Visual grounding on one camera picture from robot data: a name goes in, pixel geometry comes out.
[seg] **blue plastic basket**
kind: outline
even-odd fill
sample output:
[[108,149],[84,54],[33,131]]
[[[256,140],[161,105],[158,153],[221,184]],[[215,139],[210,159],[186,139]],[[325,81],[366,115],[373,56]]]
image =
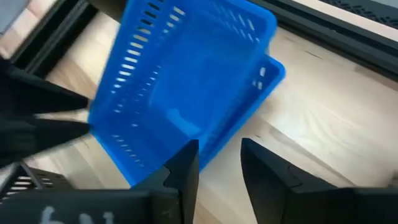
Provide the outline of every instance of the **blue plastic basket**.
[[89,120],[131,185],[191,139],[216,155],[284,77],[275,29],[244,0],[129,1]]

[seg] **wooden surface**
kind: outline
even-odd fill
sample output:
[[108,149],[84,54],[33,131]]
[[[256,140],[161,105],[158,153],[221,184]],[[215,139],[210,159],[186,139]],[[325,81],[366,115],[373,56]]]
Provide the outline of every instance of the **wooden surface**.
[[[11,32],[22,39],[27,27]],[[117,29],[117,22],[98,14],[49,80],[93,98]],[[3,55],[14,46],[15,39],[0,40]],[[256,223],[240,168],[243,137],[340,187],[383,187],[398,170],[397,83],[283,29],[271,55],[285,65],[286,79],[201,173],[195,223]],[[85,120],[87,112],[46,116]],[[29,164],[61,172],[79,189],[129,187],[91,136]]]

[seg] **wooden table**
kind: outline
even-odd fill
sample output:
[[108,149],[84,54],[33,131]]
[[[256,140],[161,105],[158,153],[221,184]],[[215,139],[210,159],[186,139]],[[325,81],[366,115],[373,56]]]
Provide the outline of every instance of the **wooden table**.
[[[358,19],[368,21],[355,16],[353,23]],[[25,23],[16,24],[11,32],[21,36]],[[398,37],[390,27],[367,24]],[[98,14],[49,80],[93,98],[118,25]],[[1,40],[0,52],[11,54],[15,42]],[[240,168],[243,137],[340,187],[386,186],[398,170],[397,83],[283,29],[270,53],[285,65],[286,79],[201,173],[195,223],[256,223]],[[85,120],[87,112],[46,116]],[[29,164],[61,172],[80,189],[129,188],[91,136],[35,156]]]

